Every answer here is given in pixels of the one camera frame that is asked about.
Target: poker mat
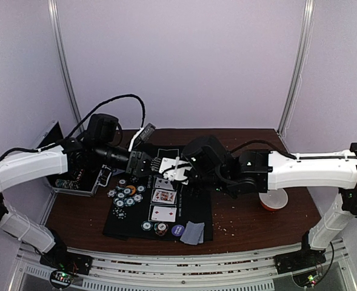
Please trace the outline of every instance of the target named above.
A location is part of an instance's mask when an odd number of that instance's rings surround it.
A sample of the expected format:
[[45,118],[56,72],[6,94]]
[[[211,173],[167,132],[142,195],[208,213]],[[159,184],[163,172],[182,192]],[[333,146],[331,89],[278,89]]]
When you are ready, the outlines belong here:
[[[181,154],[182,149],[183,146],[157,146],[153,144],[143,144],[137,148],[137,150],[142,150],[151,157],[158,156],[160,158],[176,158]],[[119,208],[113,203],[116,196],[112,198],[112,205],[107,216],[103,235],[117,239],[145,238],[173,241],[179,240],[179,237],[172,234],[172,228],[175,225],[186,226],[187,222],[191,221],[194,223],[204,222],[204,241],[211,241],[213,239],[212,205],[208,191],[193,189],[190,186],[182,184],[173,186],[161,179],[162,176],[159,174],[136,179],[126,173],[122,173],[117,175],[116,178],[118,181],[125,179],[128,186],[144,186],[145,191],[135,193],[135,195],[142,195],[142,201],[136,202],[132,206]],[[173,204],[152,201],[153,194],[157,189],[176,192]],[[176,207],[175,222],[165,222],[168,225],[168,231],[163,236],[157,235],[155,231],[154,226],[157,221],[151,221],[155,206]],[[150,230],[142,228],[142,223],[145,221],[152,222],[153,225]]]

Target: white zip tie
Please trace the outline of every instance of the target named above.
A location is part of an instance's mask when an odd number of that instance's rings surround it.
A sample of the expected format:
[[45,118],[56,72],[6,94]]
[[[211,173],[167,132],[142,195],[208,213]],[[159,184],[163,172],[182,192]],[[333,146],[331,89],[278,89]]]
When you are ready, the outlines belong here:
[[132,151],[132,148],[134,146],[134,142],[135,142],[135,139],[141,134],[141,132],[144,130],[143,127],[141,127],[132,137],[131,141],[130,141],[130,145],[128,147],[128,151],[131,152]]
[[173,180],[175,180],[176,175],[177,175],[177,169],[178,169],[178,164],[179,164],[179,156],[176,157],[176,165],[174,166],[174,173],[173,173]]
[[26,231],[18,238],[18,241],[21,241],[23,239],[23,237],[26,235],[26,233],[31,229],[32,227],[32,224],[30,223],[30,220],[29,218],[27,217],[27,215],[25,215],[25,219],[27,220],[28,222],[28,226],[27,226],[27,229]]

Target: metal frame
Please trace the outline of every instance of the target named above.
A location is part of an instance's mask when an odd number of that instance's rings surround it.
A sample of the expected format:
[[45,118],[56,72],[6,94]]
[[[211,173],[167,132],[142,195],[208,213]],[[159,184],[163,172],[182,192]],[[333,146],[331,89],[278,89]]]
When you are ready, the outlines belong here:
[[299,79],[306,59],[309,39],[312,32],[314,7],[315,0],[305,1],[304,19],[302,20],[301,35],[299,39],[292,81],[290,83],[289,92],[287,94],[286,104],[282,113],[281,122],[279,123],[278,127],[278,133],[280,136],[285,135],[287,123],[290,120],[291,114],[293,112],[293,105],[298,94]]
[[[342,277],[349,291],[357,291],[352,264],[342,239],[333,241],[334,262],[339,262]],[[80,275],[73,284],[82,290],[240,290],[244,286],[264,286],[278,275],[273,257],[293,252],[300,244],[254,250],[197,256],[140,256],[70,249],[93,257],[89,276]],[[325,253],[327,266],[332,249]],[[19,290],[23,275],[47,279],[51,268],[39,264],[39,256],[25,244],[21,245],[14,263],[8,290]]]
[[[58,57],[61,65],[61,73],[68,94],[68,100],[72,108],[73,116],[76,119],[77,123],[79,123],[81,121],[81,114],[80,114],[79,107],[77,105],[75,91],[72,86],[72,80],[70,79],[70,75],[69,75],[67,59],[65,57],[64,43],[62,41],[61,26],[58,17],[57,0],[48,0],[48,7],[49,7],[50,21],[52,23],[53,32],[56,39]],[[83,132],[84,130],[85,128],[81,124],[81,126],[79,127],[80,133]]]

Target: wooden table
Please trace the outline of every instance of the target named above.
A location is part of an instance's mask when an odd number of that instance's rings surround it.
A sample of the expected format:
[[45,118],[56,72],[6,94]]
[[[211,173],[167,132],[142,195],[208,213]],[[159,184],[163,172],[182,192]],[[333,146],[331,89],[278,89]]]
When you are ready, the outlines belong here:
[[[124,142],[133,132],[124,132]],[[284,149],[274,130],[267,129],[162,129],[150,142],[157,145],[184,145],[197,136],[215,135],[232,149],[251,139],[264,139]],[[263,148],[251,145],[247,148]],[[116,185],[110,181],[110,188]],[[59,194],[47,221],[64,242],[79,249],[135,255],[202,255],[240,252],[294,244],[320,219],[306,188],[287,189],[289,203],[277,212],[265,210],[257,193],[231,199],[212,193],[213,241],[188,246],[174,241],[152,241],[130,238],[121,241],[106,237],[102,230],[112,203],[107,189],[99,189],[92,198]]]

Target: black cable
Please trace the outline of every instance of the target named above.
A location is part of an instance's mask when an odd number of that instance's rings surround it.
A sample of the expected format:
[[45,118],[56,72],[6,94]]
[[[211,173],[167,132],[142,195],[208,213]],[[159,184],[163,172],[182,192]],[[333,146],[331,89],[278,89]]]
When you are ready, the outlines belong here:
[[330,259],[330,264],[328,266],[328,269],[326,270],[325,274],[323,274],[323,276],[319,279],[319,281],[317,281],[317,283],[315,284],[317,286],[318,283],[320,283],[324,278],[325,276],[329,273],[329,270],[333,264],[333,260],[335,258],[335,248],[333,247],[333,244],[332,242],[330,242],[330,246],[332,247],[332,258]]
[[357,159],[357,156],[302,156],[299,159]]
[[280,153],[282,156],[285,156],[286,158],[290,158],[290,159],[297,159],[297,157],[295,155],[292,155],[291,153],[285,152],[284,150],[281,150],[276,145],[270,143],[269,141],[265,141],[263,139],[253,139],[251,141],[247,141],[247,142],[235,147],[233,150],[230,151],[230,153],[235,153],[236,151],[242,149],[243,147],[247,147],[250,144],[267,144],[273,150],[276,150],[278,153]]
[[[190,167],[190,164],[188,163],[188,164],[178,165],[178,166],[177,166],[177,169],[184,168],[184,167]],[[170,170],[174,170],[175,168],[176,168],[176,166],[171,166],[170,168],[165,169],[165,170],[161,173],[161,175],[163,176],[164,173],[166,173],[167,171],[170,171]]]
[[72,135],[77,131],[77,129],[97,110],[99,109],[100,107],[102,107],[103,105],[106,105],[112,101],[115,101],[115,100],[119,100],[119,99],[122,99],[122,98],[135,98],[136,100],[139,101],[141,107],[142,107],[142,122],[141,122],[141,127],[144,126],[144,120],[145,120],[145,116],[146,116],[146,109],[145,109],[145,105],[144,105],[144,102],[143,100],[137,96],[137,95],[134,95],[134,94],[124,94],[124,95],[119,95],[119,96],[115,96],[115,97],[112,97],[110,99],[107,99],[103,102],[100,102],[98,105],[95,106],[95,108],[93,108],[91,111],[89,111],[89,113],[71,130],[71,132],[64,138],[64,139],[61,139],[59,141],[56,141],[55,143],[53,144],[50,144],[50,145],[47,145],[45,147],[42,147],[40,150],[38,149],[25,149],[23,147],[14,147],[8,151],[6,151],[5,153],[3,153],[1,156],[0,156],[0,161],[2,161],[6,156],[8,156],[10,153],[12,152],[25,152],[25,153],[38,153],[38,152],[42,152],[44,150],[49,150],[49,149],[52,149],[56,146],[60,146],[61,144],[63,144],[64,142],[68,141]]
[[220,168],[221,168],[221,164],[219,164],[218,166],[215,167],[215,173],[216,173],[216,176],[223,182],[227,183],[227,184],[230,184],[230,185],[233,185],[233,184],[237,184],[237,182],[234,182],[232,180],[229,180],[229,179],[225,179],[222,175],[221,175],[221,172],[220,172]]
[[47,263],[50,265],[50,267],[54,268],[54,269],[58,269],[61,270],[60,266],[58,266],[56,263],[54,263],[52,260],[50,260],[49,258],[47,258],[47,256],[42,253],[39,249],[37,249],[35,246],[33,246],[32,244],[28,244],[30,246],[32,246],[34,248],[34,251],[37,255],[40,255],[41,257],[43,257],[45,259],[45,261],[47,261]]

